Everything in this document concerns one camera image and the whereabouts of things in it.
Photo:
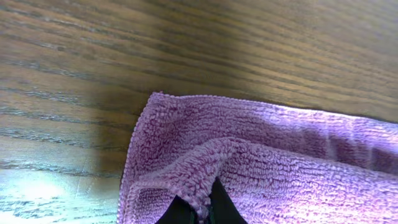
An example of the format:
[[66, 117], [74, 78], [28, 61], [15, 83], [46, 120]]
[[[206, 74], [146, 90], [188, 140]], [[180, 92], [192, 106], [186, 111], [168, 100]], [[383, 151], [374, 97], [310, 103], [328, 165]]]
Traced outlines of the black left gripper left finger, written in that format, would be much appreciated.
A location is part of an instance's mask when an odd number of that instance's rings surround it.
[[155, 224], [196, 224], [197, 214], [192, 207], [178, 195], [172, 200], [165, 213]]

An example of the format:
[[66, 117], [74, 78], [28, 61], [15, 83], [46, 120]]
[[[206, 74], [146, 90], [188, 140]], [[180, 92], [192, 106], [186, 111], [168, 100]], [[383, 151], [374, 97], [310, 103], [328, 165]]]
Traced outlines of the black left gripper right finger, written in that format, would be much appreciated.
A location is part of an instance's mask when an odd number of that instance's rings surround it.
[[211, 224], [247, 224], [230, 199], [220, 179], [217, 177], [211, 188], [211, 205], [208, 223]]

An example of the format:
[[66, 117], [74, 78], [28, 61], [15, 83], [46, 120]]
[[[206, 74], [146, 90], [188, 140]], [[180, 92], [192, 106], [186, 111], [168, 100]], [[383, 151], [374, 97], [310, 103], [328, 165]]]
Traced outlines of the pink microfibre cloth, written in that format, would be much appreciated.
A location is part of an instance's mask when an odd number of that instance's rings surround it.
[[155, 223], [180, 197], [203, 222], [216, 180], [248, 223], [396, 223], [397, 125], [153, 93], [132, 134], [116, 221]]

